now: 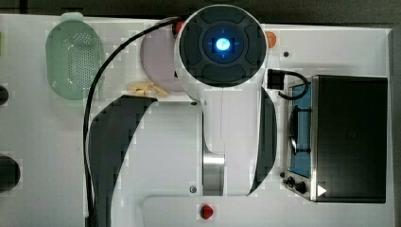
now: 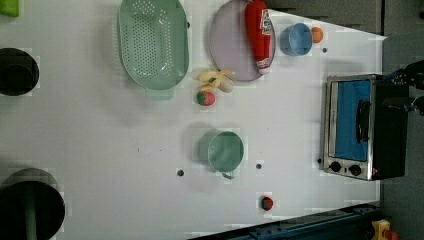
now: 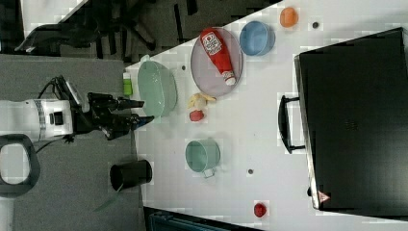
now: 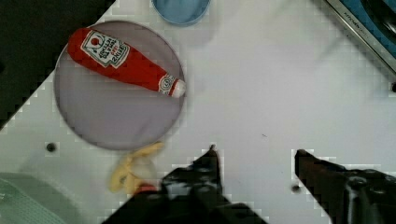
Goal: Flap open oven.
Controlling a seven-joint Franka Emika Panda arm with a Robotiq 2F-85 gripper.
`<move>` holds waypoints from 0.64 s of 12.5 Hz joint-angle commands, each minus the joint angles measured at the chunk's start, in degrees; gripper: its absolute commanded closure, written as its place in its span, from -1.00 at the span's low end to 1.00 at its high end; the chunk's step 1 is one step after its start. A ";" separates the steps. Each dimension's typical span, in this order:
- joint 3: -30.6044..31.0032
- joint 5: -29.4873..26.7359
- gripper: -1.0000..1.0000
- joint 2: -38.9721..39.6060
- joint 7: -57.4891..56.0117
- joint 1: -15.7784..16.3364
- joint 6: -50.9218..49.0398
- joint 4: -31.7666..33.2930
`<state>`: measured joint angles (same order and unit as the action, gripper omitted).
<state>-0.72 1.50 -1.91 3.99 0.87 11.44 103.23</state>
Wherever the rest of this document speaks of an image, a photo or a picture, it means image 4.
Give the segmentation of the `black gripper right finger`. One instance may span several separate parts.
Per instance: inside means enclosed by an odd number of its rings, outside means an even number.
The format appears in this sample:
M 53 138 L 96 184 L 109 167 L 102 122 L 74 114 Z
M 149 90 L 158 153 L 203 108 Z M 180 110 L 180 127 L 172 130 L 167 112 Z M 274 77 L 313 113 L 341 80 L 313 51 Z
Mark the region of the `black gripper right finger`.
M 332 224 L 396 224 L 396 182 L 374 169 L 347 169 L 296 151 L 294 172 Z

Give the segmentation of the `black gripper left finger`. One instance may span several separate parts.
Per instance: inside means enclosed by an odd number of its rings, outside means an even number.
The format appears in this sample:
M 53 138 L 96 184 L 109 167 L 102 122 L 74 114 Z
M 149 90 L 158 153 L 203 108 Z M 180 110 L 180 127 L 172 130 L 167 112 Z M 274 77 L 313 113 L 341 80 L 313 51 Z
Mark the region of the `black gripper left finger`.
M 172 212 L 211 212 L 221 201 L 222 184 L 219 154 L 211 145 L 209 150 L 187 167 L 179 167 L 162 179 Z

